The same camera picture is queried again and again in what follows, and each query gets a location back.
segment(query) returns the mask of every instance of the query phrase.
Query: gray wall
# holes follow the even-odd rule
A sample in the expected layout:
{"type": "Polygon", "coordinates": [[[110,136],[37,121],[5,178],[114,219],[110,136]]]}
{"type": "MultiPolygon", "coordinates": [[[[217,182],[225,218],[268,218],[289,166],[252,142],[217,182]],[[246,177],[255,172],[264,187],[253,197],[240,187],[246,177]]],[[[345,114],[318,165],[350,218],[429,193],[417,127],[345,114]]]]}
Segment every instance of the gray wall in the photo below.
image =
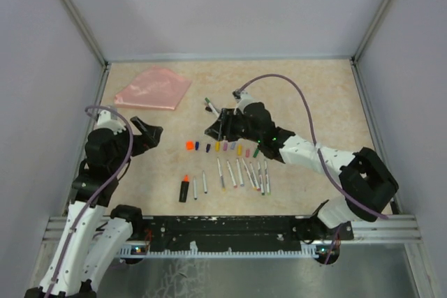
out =
{"type": "Polygon", "coordinates": [[[360,69],[403,209],[447,295],[447,0],[395,0],[360,69]]]}
{"type": "Polygon", "coordinates": [[[381,0],[73,0],[109,60],[349,57],[381,0]]]}
{"type": "Polygon", "coordinates": [[[59,0],[0,0],[0,287],[23,297],[60,214],[101,67],[59,0]]]}

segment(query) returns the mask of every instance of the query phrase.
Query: speckled tabletop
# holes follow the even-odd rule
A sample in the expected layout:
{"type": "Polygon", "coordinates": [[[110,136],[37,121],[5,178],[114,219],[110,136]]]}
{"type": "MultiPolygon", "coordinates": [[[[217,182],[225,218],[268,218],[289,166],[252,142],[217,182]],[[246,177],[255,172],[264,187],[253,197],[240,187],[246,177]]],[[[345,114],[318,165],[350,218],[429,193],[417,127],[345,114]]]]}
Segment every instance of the speckled tabletop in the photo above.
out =
{"type": "MultiPolygon", "coordinates": [[[[143,70],[153,65],[169,68],[192,80],[189,90],[175,111],[120,108],[127,118],[139,116],[147,124],[162,126],[164,132],[157,148],[132,160],[121,180],[109,209],[118,204],[140,207],[146,215],[298,215],[311,214],[337,191],[321,175],[303,167],[269,161],[271,195],[262,196],[249,186],[231,187],[226,167],[229,160],[236,172],[236,150],[214,150],[214,141],[203,134],[215,121],[205,111],[204,97],[216,107],[234,107],[231,92],[257,75],[287,75],[303,90],[314,119],[316,136],[322,144],[349,151],[372,147],[353,73],[348,60],[273,60],[273,61],[173,61],[113,64],[102,104],[113,104],[117,92],[143,70]],[[200,141],[199,151],[186,151],[187,140],[200,141]],[[212,144],[206,154],[205,146],[212,144]],[[220,187],[217,157],[223,165],[226,191],[220,187]],[[207,177],[208,194],[203,192],[202,171],[207,177]],[[198,199],[190,183],[188,200],[179,202],[180,182],[184,175],[198,182],[198,199]]],[[[286,81],[268,78],[252,84],[248,92],[265,103],[273,121],[310,140],[309,124],[302,101],[286,81]]],[[[240,141],[254,152],[256,145],[240,141]]],[[[246,158],[253,164],[259,160],[246,158]]]]}

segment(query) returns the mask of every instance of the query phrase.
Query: plastic bag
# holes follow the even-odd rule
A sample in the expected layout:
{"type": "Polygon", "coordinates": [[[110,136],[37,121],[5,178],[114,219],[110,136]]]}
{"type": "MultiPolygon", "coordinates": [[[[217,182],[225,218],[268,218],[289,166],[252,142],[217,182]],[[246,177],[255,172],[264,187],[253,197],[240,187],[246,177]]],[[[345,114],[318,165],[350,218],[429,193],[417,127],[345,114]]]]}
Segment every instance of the plastic bag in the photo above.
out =
{"type": "Polygon", "coordinates": [[[115,96],[117,107],[175,110],[191,81],[170,69],[153,66],[115,96]]]}

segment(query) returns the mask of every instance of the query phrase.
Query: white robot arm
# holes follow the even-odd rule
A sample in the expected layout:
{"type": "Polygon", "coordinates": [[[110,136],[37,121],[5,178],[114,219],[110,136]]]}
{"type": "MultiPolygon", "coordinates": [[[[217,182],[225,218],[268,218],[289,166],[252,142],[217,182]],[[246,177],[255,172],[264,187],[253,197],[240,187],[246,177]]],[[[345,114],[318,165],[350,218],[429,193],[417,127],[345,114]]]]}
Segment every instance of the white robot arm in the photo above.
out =
{"type": "Polygon", "coordinates": [[[323,203],[316,213],[328,229],[347,221],[375,221],[397,192],[397,182],[374,150],[362,148],[353,153],[307,141],[276,127],[264,104],[247,92],[235,91],[233,95],[236,108],[223,108],[205,134],[218,141],[243,138],[257,142],[265,157],[305,166],[328,175],[338,188],[341,184],[343,195],[323,203]]]}
{"type": "MultiPolygon", "coordinates": [[[[132,137],[131,156],[158,145],[163,131],[161,127],[144,124],[137,117],[131,121],[141,132],[141,135],[132,137]]],[[[39,287],[27,290],[25,298],[95,297],[105,271],[123,243],[134,233],[142,233],[141,210],[127,205],[113,209],[104,229],[97,232],[110,198],[118,187],[118,178],[112,177],[128,157],[129,143],[129,130],[113,113],[101,111],[96,129],[89,134],[85,145],[86,159],[72,184],[77,193],[68,207],[66,225],[56,253],[39,287]],[[90,250],[95,235],[100,236],[90,250]]]]}

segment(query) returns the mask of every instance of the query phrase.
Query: small orange block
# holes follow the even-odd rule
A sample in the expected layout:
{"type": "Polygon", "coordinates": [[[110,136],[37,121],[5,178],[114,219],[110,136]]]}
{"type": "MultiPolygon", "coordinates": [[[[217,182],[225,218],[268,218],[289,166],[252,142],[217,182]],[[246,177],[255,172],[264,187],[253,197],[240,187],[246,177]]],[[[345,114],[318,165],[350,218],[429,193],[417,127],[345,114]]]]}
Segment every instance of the small orange block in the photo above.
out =
{"type": "Polygon", "coordinates": [[[187,141],[186,142],[186,150],[193,150],[194,149],[194,142],[187,141]]]}

